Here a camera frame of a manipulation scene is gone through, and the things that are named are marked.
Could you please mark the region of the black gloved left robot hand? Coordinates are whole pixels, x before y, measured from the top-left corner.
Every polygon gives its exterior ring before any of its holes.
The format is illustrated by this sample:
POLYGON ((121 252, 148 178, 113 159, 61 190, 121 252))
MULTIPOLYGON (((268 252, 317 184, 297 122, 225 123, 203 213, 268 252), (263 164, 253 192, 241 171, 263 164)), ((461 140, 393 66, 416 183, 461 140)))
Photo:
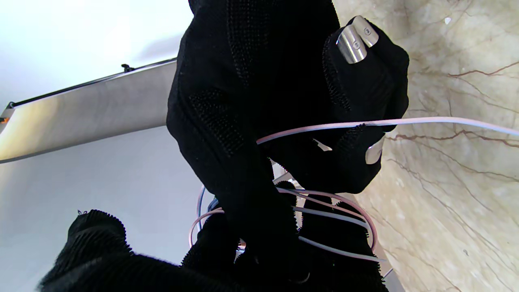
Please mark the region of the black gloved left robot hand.
POLYGON ((40 292, 386 292, 376 261, 353 258, 302 243, 302 267, 282 272, 275 264, 291 251, 274 249, 271 262, 247 248, 226 216, 214 214, 180 265, 137 254, 123 223, 92 209, 77 215, 40 292))

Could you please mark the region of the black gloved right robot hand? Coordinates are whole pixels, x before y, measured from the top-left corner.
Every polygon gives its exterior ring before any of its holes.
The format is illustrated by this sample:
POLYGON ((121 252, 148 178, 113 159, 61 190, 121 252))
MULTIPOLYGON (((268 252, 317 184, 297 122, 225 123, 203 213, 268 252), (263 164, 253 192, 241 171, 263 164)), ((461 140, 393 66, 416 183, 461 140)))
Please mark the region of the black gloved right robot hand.
POLYGON ((347 28, 378 35, 347 61, 330 0, 191 0, 167 102, 167 129, 234 233, 266 259, 298 251, 296 222, 272 183, 270 160, 309 190, 360 193, 381 169, 367 151, 392 126, 259 138, 310 125, 402 118, 408 53, 367 19, 347 28))

